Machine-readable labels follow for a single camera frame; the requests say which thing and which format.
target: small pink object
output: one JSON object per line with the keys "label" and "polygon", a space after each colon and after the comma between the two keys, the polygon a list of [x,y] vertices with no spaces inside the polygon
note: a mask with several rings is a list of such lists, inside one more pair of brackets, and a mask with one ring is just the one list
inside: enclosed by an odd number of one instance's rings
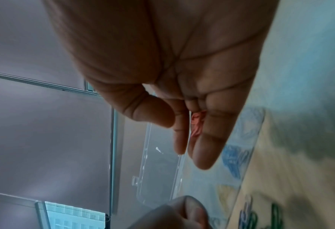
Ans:
{"label": "small pink object", "polygon": [[191,137],[199,136],[205,121],[206,111],[200,111],[191,115]]}

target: hand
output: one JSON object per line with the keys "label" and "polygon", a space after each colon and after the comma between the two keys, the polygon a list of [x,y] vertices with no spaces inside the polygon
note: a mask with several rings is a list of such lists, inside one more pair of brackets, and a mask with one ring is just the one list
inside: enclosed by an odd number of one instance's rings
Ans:
{"label": "hand", "polygon": [[201,169],[214,164],[248,96],[278,0],[44,2],[84,77],[125,116],[172,126],[178,154],[187,147],[189,111],[207,110],[188,153]]}
{"label": "hand", "polygon": [[208,215],[198,200],[184,196],[151,211],[129,229],[209,229]]}

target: clear plastic case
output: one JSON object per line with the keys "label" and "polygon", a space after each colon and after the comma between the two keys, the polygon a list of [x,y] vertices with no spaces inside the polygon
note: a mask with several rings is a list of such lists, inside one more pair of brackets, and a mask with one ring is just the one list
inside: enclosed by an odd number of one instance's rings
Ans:
{"label": "clear plastic case", "polygon": [[205,206],[213,228],[226,228],[263,119],[263,109],[244,108],[220,157],[207,171],[198,169],[186,154],[174,152],[172,130],[148,124],[140,175],[132,180],[137,199],[156,208],[190,195]]}

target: palm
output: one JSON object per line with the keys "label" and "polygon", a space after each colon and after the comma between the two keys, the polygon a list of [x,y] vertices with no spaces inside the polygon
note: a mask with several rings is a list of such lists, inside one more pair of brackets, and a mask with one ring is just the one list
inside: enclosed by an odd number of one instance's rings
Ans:
{"label": "palm", "polygon": [[181,154],[189,111],[207,110],[188,151],[198,167],[211,167],[248,96],[278,1],[59,2],[46,1],[57,31],[87,80],[118,111],[173,125]]}

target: clear plastic container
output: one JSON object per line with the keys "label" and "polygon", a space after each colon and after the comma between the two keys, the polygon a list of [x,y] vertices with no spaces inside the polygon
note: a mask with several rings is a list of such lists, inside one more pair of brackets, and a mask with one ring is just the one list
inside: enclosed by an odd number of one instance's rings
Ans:
{"label": "clear plastic container", "polygon": [[186,154],[174,152],[171,129],[148,124],[140,175],[132,180],[137,199],[156,208],[190,195],[205,206],[213,228],[226,228],[263,119],[263,109],[244,108],[220,157],[207,171],[198,169]]}

